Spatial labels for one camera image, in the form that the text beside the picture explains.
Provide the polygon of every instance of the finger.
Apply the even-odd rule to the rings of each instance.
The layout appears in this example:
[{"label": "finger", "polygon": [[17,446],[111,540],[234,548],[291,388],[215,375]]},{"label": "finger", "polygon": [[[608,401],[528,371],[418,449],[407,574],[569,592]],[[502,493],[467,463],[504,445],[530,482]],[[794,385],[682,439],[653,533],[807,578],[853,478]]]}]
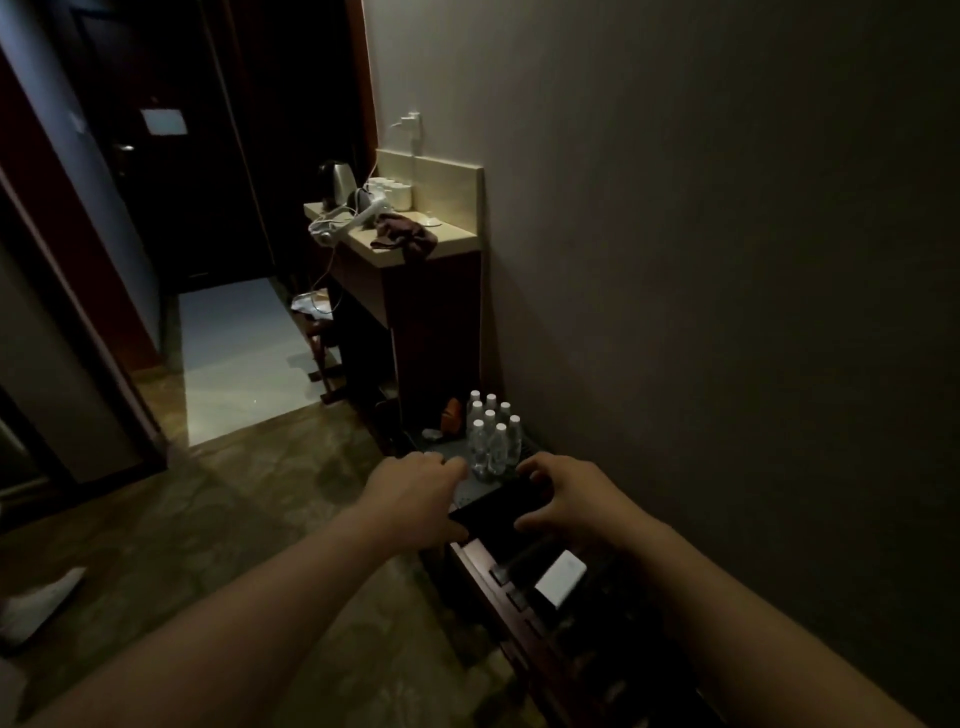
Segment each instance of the finger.
[{"label": "finger", "polygon": [[550,527],[553,524],[551,505],[553,505],[552,502],[547,503],[540,510],[524,513],[514,521],[514,528],[517,531],[542,531]]},{"label": "finger", "polygon": [[516,471],[521,475],[526,475],[530,473],[536,473],[540,471],[550,475],[550,470],[553,467],[554,455],[551,455],[549,452],[538,452],[536,455],[532,455],[524,460],[522,463],[516,466]]},{"label": "finger", "polygon": [[454,487],[456,487],[457,483],[466,480],[470,472],[467,461],[462,457],[451,457],[444,463],[444,468],[450,474],[450,480],[453,482]]},{"label": "finger", "polygon": [[466,527],[456,521],[446,520],[446,530],[444,539],[448,544],[462,544],[469,541],[470,534]]}]

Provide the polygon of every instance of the door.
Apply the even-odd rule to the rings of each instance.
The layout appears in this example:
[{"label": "door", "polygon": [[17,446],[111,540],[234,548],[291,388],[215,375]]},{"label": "door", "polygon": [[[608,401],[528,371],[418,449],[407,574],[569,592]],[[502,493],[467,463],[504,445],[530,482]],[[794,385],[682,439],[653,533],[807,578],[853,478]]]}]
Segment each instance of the door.
[{"label": "door", "polygon": [[270,275],[228,101],[189,0],[46,0],[53,40],[168,290]]}]

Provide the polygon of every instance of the floor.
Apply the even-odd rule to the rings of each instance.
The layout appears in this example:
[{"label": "floor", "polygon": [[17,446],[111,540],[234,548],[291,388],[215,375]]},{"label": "floor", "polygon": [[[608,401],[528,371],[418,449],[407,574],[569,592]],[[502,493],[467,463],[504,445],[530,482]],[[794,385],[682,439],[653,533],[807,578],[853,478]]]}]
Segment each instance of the floor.
[{"label": "floor", "polygon": [[198,445],[320,401],[317,365],[268,279],[180,295],[187,433]]},{"label": "floor", "polygon": [[[172,328],[177,320],[174,308]],[[310,404],[188,447],[179,352],[171,349],[170,372],[137,381],[172,443],[169,470],[0,538],[4,591],[88,569],[64,609],[12,656],[31,681],[21,719],[187,605],[322,528],[381,458],[347,402]],[[320,723],[544,725],[486,631],[444,605],[416,556],[389,562],[348,603],[269,724]]]}]

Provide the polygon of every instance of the beige countertop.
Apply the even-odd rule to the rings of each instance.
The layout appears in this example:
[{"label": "beige countertop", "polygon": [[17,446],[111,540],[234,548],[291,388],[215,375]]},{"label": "beige countertop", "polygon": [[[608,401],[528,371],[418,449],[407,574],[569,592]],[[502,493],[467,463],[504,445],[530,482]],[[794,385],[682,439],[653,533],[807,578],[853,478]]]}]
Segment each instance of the beige countertop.
[{"label": "beige countertop", "polygon": [[[306,203],[303,206],[303,213],[310,219],[316,220],[323,213],[322,203]],[[409,217],[418,223],[423,223],[426,215],[420,212],[407,211],[400,212],[404,217]],[[480,239],[473,232],[468,232],[456,228],[448,223],[441,223],[436,228],[427,228],[437,236],[437,247],[427,258],[431,260],[438,257],[447,257],[448,255],[459,255],[460,253],[470,253],[480,250]],[[368,260],[377,268],[389,268],[395,265],[403,265],[403,251],[400,249],[392,251],[378,251],[370,247],[376,238],[374,230],[354,230],[351,231],[348,238],[349,246],[360,256]]]}]

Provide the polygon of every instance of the towel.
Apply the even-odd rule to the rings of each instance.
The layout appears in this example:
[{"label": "towel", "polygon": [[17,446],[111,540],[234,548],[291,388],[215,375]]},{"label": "towel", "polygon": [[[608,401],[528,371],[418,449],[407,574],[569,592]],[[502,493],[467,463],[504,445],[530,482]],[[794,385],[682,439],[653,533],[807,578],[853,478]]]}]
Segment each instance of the towel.
[{"label": "towel", "polygon": [[408,263],[425,260],[437,247],[437,236],[420,223],[395,212],[383,212],[376,217],[376,239],[370,247],[378,251],[403,250]]}]

